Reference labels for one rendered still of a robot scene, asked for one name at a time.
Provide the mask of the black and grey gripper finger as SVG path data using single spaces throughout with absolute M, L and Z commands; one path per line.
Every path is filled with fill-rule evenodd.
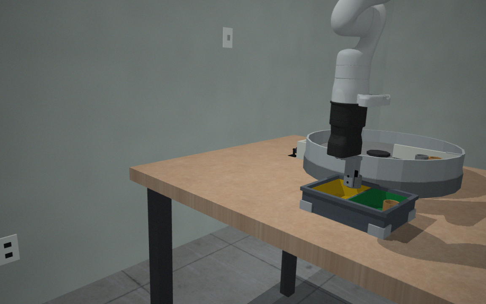
M 355 178 L 356 158 L 346 157 L 346 158 L 340 158 L 340 159 L 346 161 L 343 185 L 346 185 L 350 188 L 353 188 L 354 187 L 354 178 Z
M 356 158 L 355 177 L 359 177 L 359 169 L 360 169 L 362 157 L 358 155 L 352 157 Z

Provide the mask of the grey round turntable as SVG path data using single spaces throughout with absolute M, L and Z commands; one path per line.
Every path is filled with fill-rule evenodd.
M 297 141 L 293 154 L 303 160 L 303 168 L 317 180 L 345 175 L 345 160 L 327 154 L 331 130 L 308 134 Z M 410 133 L 362 129 L 362 180 L 419 198 L 438 198 L 461 188 L 465 151 L 447 141 Z M 295 155 L 296 153 L 296 155 Z M 415 160 L 416 154 L 443 159 Z

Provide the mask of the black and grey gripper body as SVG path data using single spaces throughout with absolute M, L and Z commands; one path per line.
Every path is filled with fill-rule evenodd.
M 335 78 L 327 154 L 338 158 L 360 155 L 367 107 L 390 105 L 390 99 L 388 94 L 370 94 L 369 79 Z

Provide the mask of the dark grey divided bin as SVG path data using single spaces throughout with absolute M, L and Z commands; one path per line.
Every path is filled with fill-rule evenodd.
M 391 232 L 415 219 L 419 195 L 363 181 L 361 188 L 343 185 L 344 175 L 302 185 L 300 209 L 353 227 L 384 240 Z M 383 211 L 383 201 L 398 201 Z

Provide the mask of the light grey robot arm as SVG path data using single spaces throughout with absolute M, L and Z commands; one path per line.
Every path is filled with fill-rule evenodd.
M 370 79 L 373 54 L 386 23 L 383 5 L 390 0 L 339 0 L 331 16 L 339 36 L 360 37 L 356 47 L 342 50 L 336 58 L 335 78 Z

